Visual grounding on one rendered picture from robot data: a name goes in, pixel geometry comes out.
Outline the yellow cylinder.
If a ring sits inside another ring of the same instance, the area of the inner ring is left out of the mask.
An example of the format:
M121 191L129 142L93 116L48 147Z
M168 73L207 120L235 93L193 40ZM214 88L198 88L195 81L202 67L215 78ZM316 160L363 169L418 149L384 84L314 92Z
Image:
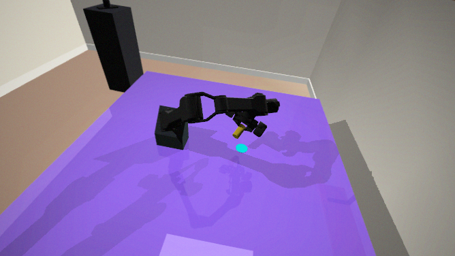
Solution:
M240 124L236 131L232 134L234 138L238 139L240 135L243 133L246 127L243 124Z

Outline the cyan circle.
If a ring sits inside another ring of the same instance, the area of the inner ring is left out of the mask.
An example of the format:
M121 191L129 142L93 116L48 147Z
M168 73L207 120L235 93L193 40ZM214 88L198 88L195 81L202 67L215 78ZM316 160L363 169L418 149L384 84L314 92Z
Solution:
M238 145L236 146L236 150L237 150L238 152L240 152L240 153L245 153L245 152L247 152L247 149L248 149L247 146L244 145L244 144L238 144Z

